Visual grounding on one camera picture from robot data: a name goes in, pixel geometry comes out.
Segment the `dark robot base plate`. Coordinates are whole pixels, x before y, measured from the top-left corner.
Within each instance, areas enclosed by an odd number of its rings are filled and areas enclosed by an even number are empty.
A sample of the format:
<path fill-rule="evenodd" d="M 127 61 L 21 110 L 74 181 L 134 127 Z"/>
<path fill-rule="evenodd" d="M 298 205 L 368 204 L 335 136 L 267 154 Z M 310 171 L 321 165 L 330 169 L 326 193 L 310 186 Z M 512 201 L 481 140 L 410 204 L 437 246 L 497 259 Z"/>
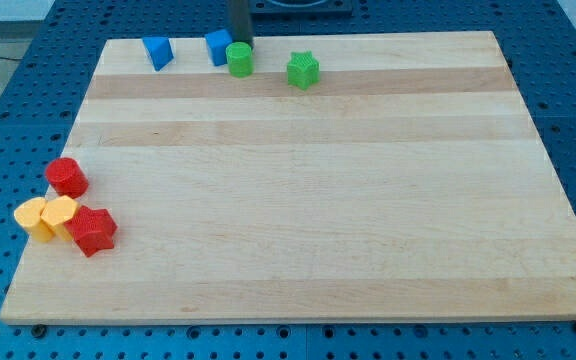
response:
<path fill-rule="evenodd" d="M 249 10 L 252 15 L 351 15 L 353 2 L 351 0 L 249 0 Z"/>

